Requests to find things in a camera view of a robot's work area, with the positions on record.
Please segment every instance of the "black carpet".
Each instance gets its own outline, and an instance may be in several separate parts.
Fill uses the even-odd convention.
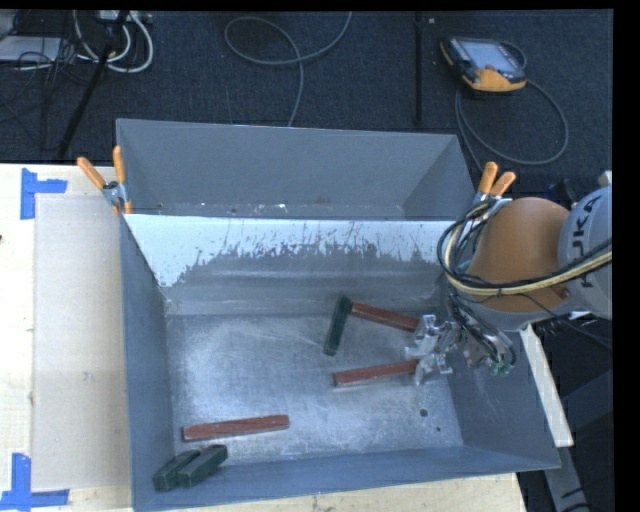
[[[17,33],[75,40],[69,11],[23,10]],[[89,98],[73,138],[60,155],[96,64],[74,59],[38,71],[0,65],[0,161],[74,163],[79,155],[110,165],[118,118],[261,124],[344,130],[422,131],[460,135],[470,175],[494,160],[518,175],[512,197],[548,197],[562,180],[573,197],[598,187],[612,166],[613,10],[480,10],[354,12],[343,37],[325,54],[298,65],[266,65],[238,56],[225,40],[254,59],[288,60],[331,43],[346,12],[153,11],[151,65],[139,73],[107,70]],[[105,25],[95,11],[78,11],[78,25],[96,53]],[[118,65],[140,66],[148,47],[127,25],[132,49]],[[416,94],[416,34],[421,34],[421,87]],[[474,98],[443,59],[447,35],[492,38],[526,56],[530,80],[519,94]],[[122,48],[124,39],[116,41]],[[467,127],[456,116],[456,95]],[[478,134],[474,138],[471,130]],[[611,337],[611,322],[585,326]],[[548,331],[545,351],[561,396],[611,369],[611,352],[569,329]],[[573,450],[593,510],[613,510],[613,421],[576,433]],[[539,474],[520,475],[530,511],[552,510]]]

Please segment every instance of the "cable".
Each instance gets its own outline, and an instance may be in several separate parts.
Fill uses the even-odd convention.
[[[35,76],[35,73],[32,75],[32,77],[29,78],[29,80],[27,81],[27,83],[22,87],[22,89],[10,100],[6,100],[2,95],[0,95],[0,101],[2,102],[2,104],[4,105],[4,107],[9,111],[9,113],[11,114],[11,116],[9,118],[5,118],[5,119],[1,119],[0,123],[8,121],[8,120],[12,120],[15,119],[18,124],[20,125],[20,127],[23,129],[23,131],[26,133],[27,137],[29,138],[29,140],[31,140],[31,142],[37,146],[40,150],[44,150],[44,151],[51,151],[51,150],[55,150],[58,147],[58,144],[56,145],[47,145],[43,142],[45,136],[46,136],[46,123],[45,123],[45,110],[46,110],[46,106],[47,103],[49,102],[49,100],[51,99],[51,96],[53,94],[54,91],[54,84],[55,84],[55,79],[56,76],[60,70],[59,64],[61,62],[61,60],[64,62],[64,57],[66,54],[68,47],[61,44],[60,47],[58,48],[58,55],[56,56],[55,59],[52,59],[51,62],[46,63],[45,65],[36,65],[36,66],[27,66],[26,68],[29,70],[43,70],[43,69],[47,69],[47,77],[45,78],[45,80],[43,81],[43,86],[45,88],[45,90],[47,88],[50,89],[49,94],[45,94],[44,99],[41,103],[39,103],[38,105],[36,105],[36,107],[41,106],[43,107],[43,110],[41,112],[41,127],[43,129],[43,135],[40,137],[40,140],[38,140],[38,137],[36,137],[35,135],[33,135],[31,133],[31,131],[29,130],[29,128],[27,127],[27,125],[22,121],[22,116],[24,116],[25,114],[27,114],[28,112],[31,111],[31,109],[28,109],[27,111],[23,112],[22,114],[18,114],[12,107],[11,107],[11,103],[13,101],[15,101],[25,90],[26,87],[32,82],[33,77]],[[44,53],[42,52],[36,52],[36,51],[27,51],[24,52],[20,55],[20,57],[17,60],[17,68],[19,70],[24,69],[24,66],[20,66],[20,63],[22,61],[22,59],[27,56],[27,55],[38,55],[41,57],[44,57],[45,59],[49,59],[49,57],[47,57]],[[50,85],[47,85],[47,82],[49,82],[49,78],[51,76],[51,70],[54,70],[54,74],[53,74],[53,79],[51,80]]]
[[[562,509],[561,512],[573,512],[575,510],[585,509],[587,512],[591,511],[591,506],[588,503],[576,503],[567,508]]]
[[[49,69],[54,66],[59,66],[60,61],[62,62],[70,62],[75,54],[71,53],[73,50],[73,45],[64,37],[66,30],[63,28],[60,36],[60,44],[58,45],[58,51],[54,58],[50,58],[47,54],[44,53],[45,50],[45,36],[42,37],[42,46],[40,51],[29,50],[20,54],[18,59],[15,61],[15,70],[16,71],[39,71],[41,69]],[[23,66],[22,60],[29,55],[37,55],[40,57],[39,62],[35,65]]]
[[[11,28],[5,32],[4,34],[0,34],[0,41],[2,41],[5,37],[7,36],[13,36],[15,35],[19,28],[20,25],[22,23],[24,23],[25,18],[29,15],[29,13],[32,11],[33,9],[24,9],[24,13],[22,13],[22,16],[20,16],[21,14],[21,9],[17,9],[17,12],[15,13],[15,15],[13,16],[13,20],[11,22]]]
[[[573,491],[569,491],[569,492],[565,492],[562,496],[560,496],[562,499],[568,498],[569,496],[573,496],[574,494],[578,494],[579,492],[582,492],[582,487],[577,487],[576,489],[574,489]]]
[[[300,72],[300,80],[299,80],[299,84],[298,84],[298,93],[296,95],[296,101],[293,107],[293,111],[291,113],[291,116],[289,117],[289,121],[287,123],[287,126],[292,126],[293,125],[293,121],[296,117],[296,114],[298,112],[298,107],[300,106],[300,100],[302,98],[302,91],[304,89],[304,64],[308,63],[309,61],[319,58],[322,55],[324,55],[325,53],[327,53],[328,51],[330,51],[336,44],[338,44],[338,42],[340,41],[340,39],[342,39],[342,37],[344,36],[345,32],[347,31],[347,28],[349,27],[349,24],[351,23],[351,17],[353,15],[352,11],[349,11],[349,13],[347,14],[347,19],[344,23],[344,26],[342,27],[342,30],[340,31],[340,33],[338,34],[338,36],[331,41],[328,45],[326,45],[324,48],[310,53],[309,55],[305,55],[305,56],[301,56],[300,55],[300,51],[298,50],[298,47],[295,43],[295,41],[291,38],[291,36],[289,34],[287,34],[287,32],[282,29],[281,27],[279,27],[278,25],[276,25],[275,23],[272,23],[269,20],[266,20],[264,18],[259,18],[257,16],[241,16],[239,18],[235,18],[233,20],[231,20],[229,23],[227,23],[227,25],[224,28],[224,40],[227,43],[227,45],[229,46],[229,48],[239,57],[252,62],[254,64],[259,64],[259,65],[263,65],[263,66],[290,66],[293,64],[297,64],[298,65],[298,69]],[[229,29],[235,25],[236,23],[239,22],[243,22],[243,21],[257,21],[259,23],[265,23],[266,25],[276,29],[278,32],[280,32],[280,34],[282,34],[284,36],[284,38],[289,42],[289,44],[291,45],[291,47],[293,48],[293,51],[296,54],[296,58],[295,59],[287,59],[287,60],[263,60],[263,59],[256,59],[254,57],[251,57],[250,55],[247,55],[245,53],[242,53],[240,50],[238,50],[232,43],[231,40],[229,39]]]
[[[502,44],[506,44],[508,46],[511,46],[511,47],[515,48],[520,53],[520,55],[521,55],[521,57],[522,57],[522,59],[524,61],[523,64],[521,64],[521,67],[524,69],[526,67],[526,65],[527,65],[527,57],[524,54],[524,52],[520,48],[518,48],[516,45],[514,45],[513,43],[509,43],[507,41],[502,41]],[[465,129],[485,149],[487,149],[487,150],[491,151],[492,153],[498,155],[499,157],[503,158],[504,160],[508,160],[510,162],[521,164],[521,165],[531,165],[531,166],[546,165],[546,164],[554,162],[555,160],[560,158],[564,154],[564,152],[566,151],[567,146],[569,144],[569,123],[567,122],[567,119],[566,119],[566,117],[564,115],[564,112],[562,111],[562,108],[551,97],[551,95],[547,91],[545,91],[540,85],[538,85],[537,83],[533,82],[531,79],[527,79],[527,83],[530,84],[531,86],[533,86],[534,89],[538,90],[549,101],[549,103],[551,103],[551,105],[553,106],[555,111],[560,116],[560,120],[562,121],[562,126],[563,126],[563,132],[564,132],[562,146],[560,147],[560,149],[553,156],[551,156],[549,158],[542,159],[542,160],[524,160],[524,159],[516,158],[516,157],[510,156],[510,155],[507,155],[507,154],[497,150],[496,148],[492,147],[482,137],[480,137],[480,135],[471,127],[467,117],[465,116],[465,114],[464,114],[464,112],[462,110],[462,91],[465,89],[465,86],[463,85],[458,89],[458,91],[456,91],[456,96],[455,96],[456,121],[458,123],[458,129],[460,131],[462,139],[464,140],[465,145],[467,146],[469,154],[471,155],[471,158],[473,159],[474,164],[476,165],[476,167],[479,169],[480,172],[482,172],[483,167],[480,165],[480,162],[478,161],[478,158],[476,157],[475,153],[473,152],[473,150],[471,148],[471,144],[469,143],[469,139],[468,139],[468,137],[467,137],[467,135],[465,133]]]
[[[550,314],[555,320],[558,320],[559,322],[561,322],[563,325],[566,325],[567,327],[573,329],[576,332],[579,332],[580,334],[586,336],[587,338],[591,339],[592,341],[595,341],[596,343],[598,343],[601,347],[606,348],[608,351],[613,352],[613,346],[608,344],[607,342],[611,342],[613,343],[613,339],[612,338],[607,338],[605,336],[598,336],[597,334],[592,334],[589,331],[582,329],[576,325],[573,325],[573,323],[571,323],[569,320],[567,320],[566,318],[555,314],[553,311],[551,311],[549,308],[545,307],[544,304],[540,303],[540,301],[534,299],[533,297],[531,297],[530,295],[527,294],[520,294],[522,297],[526,297],[527,299],[529,299],[530,301],[532,301],[534,304],[536,304],[539,308],[542,308],[546,313]]]
[[[68,23],[68,17],[65,17],[64,21],[65,21],[65,25],[64,27],[67,28],[67,23]],[[52,67],[47,70],[47,75],[45,77],[45,80],[43,82],[43,95],[45,96],[45,101],[43,102],[42,105],[42,109],[40,111],[40,126],[41,126],[41,136],[40,136],[40,150],[41,151],[46,151],[46,150],[55,150],[59,147],[60,142],[58,142],[57,144],[53,145],[53,146],[48,146],[45,141],[47,140],[47,135],[49,132],[49,125],[48,125],[48,113],[50,111],[51,108],[51,98],[52,98],[52,94],[46,94],[47,92],[47,88],[50,90],[54,89],[55,83],[56,83],[56,78],[58,77],[58,74],[62,71],[62,69],[64,69],[68,64],[69,64],[69,60],[67,60],[67,58],[69,57],[69,54],[71,53],[70,50],[73,50],[73,46],[71,45],[70,42],[63,40],[65,42],[61,42],[61,44],[58,46],[58,53],[56,55],[56,58],[54,59],[54,63],[52,65]]]
[[[459,254],[464,251],[465,246],[460,246],[459,239],[461,233],[470,222],[482,218],[482,223],[487,222],[488,216],[485,213],[490,212],[496,201],[483,201],[478,203],[469,210],[462,220],[451,224],[438,240],[436,254],[438,261],[442,266],[449,282],[458,290],[480,296],[500,296],[500,295],[517,295],[522,293],[555,286],[572,279],[576,279],[588,272],[593,272],[612,261],[612,251],[609,250],[604,254],[596,256],[602,250],[611,246],[612,239],[605,240],[596,247],[586,252],[582,257],[573,260],[561,269],[552,272],[546,276],[513,281],[508,283],[488,283],[478,276],[472,276],[464,272],[459,272],[452,267],[451,260],[457,261]],[[468,242],[465,235],[462,240]]]
[[[22,90],[21,90],[18,94],[16,94],[13,98],[11,98],[11,100],[4,100],[4,98],[2,98],[2,96],[0,95],[0,101],[2,101],[2,102],[5,104],[5,107],[6,107],[6,105],[7,105],[7,104],[9,104],[9,103],[11,103],[11,102],[15,101],[15,100],[18,98],[18,96],[20,96],[20,95],[24,92],[24,89],[25,89],[25,88],[27,87],[27,85],[29,85],[29,83],[33,80],[33,78],[32,78],[32,77],[30,77],[30,78],[29,78],[29,81],[28,81],[28,82],[27,82],[27,83],[22,87]],[[42,100],[42,101],[41,101],[41,102],[39,102],[39,103],[35,103],[35,104],[30,105],[30,106],[29,106],[29,107],[27,107],[25,110],[23,110],[21,113],[16,114],[16,113],[14,112],[14,113],[12,113],[12,115],[11,115],[11,116],[0,119],[0,124],[2,124],[2,123],[6,123],[6,122],[11,121],[11,120],[13,120],[13,119],[18,119],[19,117],[23,117],[23,116],[25,116],[25,115],[29,114],[30,112],[32,112],[33,110],[35,110],[36,108],[41,107],[45,102],[49,101],[50,96],[51,96],[54,92],[55,92],[55,90],[51,90],[51,91],[50,91],[50,93],[49,93],[49,95],[48,95],[44,100]]]
[[[144,71],[145,69],[147,69],[153,62],[154,47],[153,47],[153,40],[151,39],[151,34],[147,30],[147,27],[144,26],[144,23],[140,21],[140,17],[138,16],[137,13],[131,12],[129,13],[129,17],[133,20],[133,22],[137,25],[137,27],[140,29],[140,31],[144,35],[145,41],[147,43],[147,47],[149,49],[149,53],[144,63],[138,67],[127,68],[127,67],[116,66],[115,64],[113,64],[114,62],[122,60],[124,57],[126,57],[131,49],[131,34],[129,33],[129,29],[126,26],[123,26],[122,32],[124,33],[125,39],[126,39],[125,48],[118,55],[109,57],[107,59],[107,67],[110,70],[116,71],[118,73],[140,73],[141,71]],[[76,9],[73,9],[73,21],[74,21],[74,29],[75,29],[76,36],[78,37],[78,39],[80,40],[80,44],[88,54],[88,56],[78,54],[78,58],[97,63],[100,60],[100,57],[91,49],[89,44],[85,41],[84,36],[82,35]]]
[[[494,363],[497,363],[499,365],[502,365],[504,363],[503,361],[500,360],[498,355],[498,349],[493,345],[493,343],[490,343],[489,341],[487,341],[485,339],[485,334],[477,327],[469,324],[465,316],[460,313],[460,311],[464,311],[464,314],[469,318],[472,318],[475,322],[477,322],[477,324],[480,327],[482,327],[482,329],[484,329],[486,333],[496,336],[497,338],[500,338],[502,340],[502,342],[507,346],[509,350],[509,354],[511,356],[509,365],[511,367],[515,366],[518,361],[518,358],[516,355],[516,351],[513,348],[513,343],[511,342],[511,340],[502,331],[500,331],[495,327],[490,326],[487,322],[485,322],[481,318],[474,315],[469,308],[467,308],[466,306],[460,303],[460,299],[464,299],[464,297],[461,297],[457,293],[453,293],[449,295],[449,300],[453,306],[452,307],[453,317],[456,320],[456,322],[460,324],[462,327],[464,327],[466,330],[468,330],[473,335],[476,341],[478,341],[481,345],[483,345],[486,349],[489,350],[489,352],[492,354],[491,360]]]

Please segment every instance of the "handheld device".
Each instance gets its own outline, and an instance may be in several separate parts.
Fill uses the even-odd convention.
[[[527,83],[522,66],[498,41],[452,36],[443,39],[440,48],[449,65],[478,93],[514,93]]]

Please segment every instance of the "orange clamp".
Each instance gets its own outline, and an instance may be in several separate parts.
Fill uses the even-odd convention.
[[[498,175],[498,164],[495,162],[487,162],[482,172],[482,178],[480,178],[480,185],[478,185],[478,192],[481,194],[488,194],[491,191],[493,182]]]
[[[118,183],[124,183],[127,179],[127,173],[125,171],[122,148],[120,146],[114,146],[113,148],[113,167],[116,171],[116,181]],[[124,213],[133,213],[133,203],[131,199],[124,203]]]
[[[501,197],[514,181],[516,181],[516,173],[507,171],[498,178],[489,193],[492,196]]]
[[[89,162],[89,160],[87,160],[83,156],[79,156],[76,160],[76,163],[78,164],[78,167],[80,167],[80,169],[82,169],[87,177],[91,180],[91,183],[93,183],[100,190],[104,188],[107,182],[98,172],[98,170],[93,166],[93,164]]]

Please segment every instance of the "white cable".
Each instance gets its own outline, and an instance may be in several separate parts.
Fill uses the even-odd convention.
[[[43,62],[42,64],[36,64],[34,66],[19,66],[15,69],[17,71],[38,71],[39,69],[48,69],[51,66],[53,66],[51,62]]]
[[[83,60],[91,60],[93,62],[98,62],[100,60],[100,57],[91,49],[89,44],[84,40],[84,37],[82,36],[82,31],[80,30],[80,24],[78,23],[78,16],[75,9],[73,9],[73,26],[76,31],[76,36],[78,36],[78,39],[80,40],[80,44],[82,44],[82,47],[89,54],[89,56],[77,54],[77,57]],[[115,57],[111,57],[110,59],[107,59],[108,63],[116,62],[126,57],[127,53],[129,53],[129,50],[131,49],[131,34],[129,33],[129,29],[127,29],[127,27],[122,27],[122,29],[124,31],[124,35],[127,41],[125,45],[125,49],[122,51],[122,53],[120,53],[120,55],[116,55]]]
[[[129,53],[129,51],[131,49],[131,35],[129,34],[129,30],[127,29],[127,27],[123,26],[122,29],[124,30],[124,34],[125,34],[125,37],[126,37],[126,40],[127,40],[126,47],[122,51],[122,53],[120,53],[120,55],[116,55],[115,57],[107,59],[107,67],[109,69],[111,69],[112,71],[116,71],[118,73],[139,73],[139,72],[144,71],[145,69],[147,69],[151,65],[151,62],[153,62],[153,41],[151,39],[151,34],[149,34],[149,31],[147,30],[147,27],[145,27],[144,24],[140,21],[140,17],[136,13],[132,12],[132,13],[129,14],[129,16],[131,17],[133,22],[136,25],[138,25],[138,27],[140,28],[141,32],[144,34],[145,40],[147,42],[147,46],[149,48],[149,54],[147,56],[146,61],[142,65],[138,66],[137,68],[124,68],[124,67],[119,67],[119,66],[116,66],[116,65],[112,64],[113,62],[116,62],[116,61],[124,58]],[[91,60],[93,62],[98,62],[99,61],[98,55],[83,40],[82,32],[80,31],[80,25],[78,24],[78,18],[76,16],[75,9],[73,10],[73,18],[74,18],[74,25],[75,25],[76,35],[80,39],[83,48],[87,51],[87,53],[90,56],[90,57],[87,57],[85,55],[78,55],[78,57],[82,58],[82,59],[86,59],[86,60]]]
[[[289,122],[287,123],[288,127],[293,126],[293,120],[296,117],[296,114],[298,112],[298,107],[300,106],[300,99],[302,98],[302,90],[304,89],[304,65],[305,63],[309,62],[312,59],[315,59],[316,57],[320,57],[321,55],[324,55],[325,53],[327,53],[329,50],[331,50],[334,46],[336,46],[338,44],[338,42],[340,41],[340,39],[342,39],[342,36],[344,36],[344,33],[347,31],[347,28],[349,27],[349,24],[351,23],[351,17],[353,16],[353,12],[349,12],[347,14],[347,19],[344,23],[344,26],[342,27],[342,30],[340,31],[340,33],[338,34],[338,36],[331,41],[327,46],[325,46],[324,48],[321,48],[318,51],[315,51],[309,55],[305,55],[302,56],[300,55],[300,51],[298,50],[298,46],[296,45],[295,41],[291,38],[291,36],[289,34],[287,34],[287,32],[280,28],[278,25],[276,25],[275,23],[272,23],[271,21],[268,21],[264,18],[258,18],[255,16],[241,16],[239,18],[236,18],[234,20],[231,20],[229,23],[227,23],[227,26],[224,28],[224,39],[227,43],[227,45],[229,46],[229,48],[239,57],[242,57],[243,59],[249,61],[249,62],[253,62],[254,64],[261,64],[261,65],[265,65],[265,66],[287,66],[287,65],[291,65],[291,64],[297,64],[298,65],[298,70],[300,72],[300,81],[299,81],[299,85],[298,85],[298,94],[296,95],[296,102],[295,105],[293,107],[293,112],[291,113],[291,116],[289,117]],[[242,53],[240,50],[238,50],[232,43],[231,43],[231,39],[229,38],[229,29],[236,23],[238,22],[243,22],[243,21],[257,21],[260,23],[265,23],[267,25],[269,25],[270,27],[276,29],[278,32],[280,32],[284,38],[289,41],[289,44],[291,45],[291,47],[293,48],[293,51],[296,54],[296,58],[295,59],[288,59],[288,60],[262,60],[262,59],[256,59],[251,57],[250,55],[247,55],[245,53]]]
[[[474,207],[470,213],[474,213],[475,211],[478,211],[480,208],[482,207],[482,205],[478,205],[476,207]],[[449,236],[447,237],[446,241],[445,241],[445,247],[444,247],[444,263],[448,268],[451,268],[451,252],[452,252],[452,248],[455,245],[455,243],[457,242],[457,240],[460,238],[460,234],[463,232],[463,230],[465,229],[465,227],[467,226],[468,222],[465,222],[464,224],[460,224],[459,226],[456,226],[453,231],[449,234]],[[555,286],[557,284],[560,283],[564,283],[566,281],[569,281],[571,279],[575,279],[576,277],[579,277],[582,274],[585,274],[587,272],[590,272],[594,269],[597,269],[598,267],[600,267],[601,265],[608,263],[609,261],[612,261],[612,251],[609,250],[608,252],[597,256],[597,257],[593,257],[590,258],[584,262],[582,262],[581,264],[577,265],[576,267],[570,269],[570,270],[566,270],[564,272],[562,272],[561,274],[557,274],[557,275],[550,275],[544,279],[541,279],[540,281],[536,281],[533,283],[529,283],[529,284],[524,284],[521,286],[511,286],[511,287],[490,287],[490,288],[484,288],[484,287],[477,287],[477,286],[470,286],[467,284],[462,283],[461,281],[459,281],[458,279],[456,279],[455,276],[449,274],[448,272],[446,273],[447,279],[449,280],[449,282],[458,290],[462,291],[462,292],[466,292],[472,295],[479,295],[479,296],[484,296],[484,297],[489,297],[489,296],[499,296],[499,295],[518,295],[518,294],[522,294],[522,293],[528,293],[528,292],[532,292],[535,290],[540,290],[542,288],[547,288],[547,287],[551,287],[551,286]]]

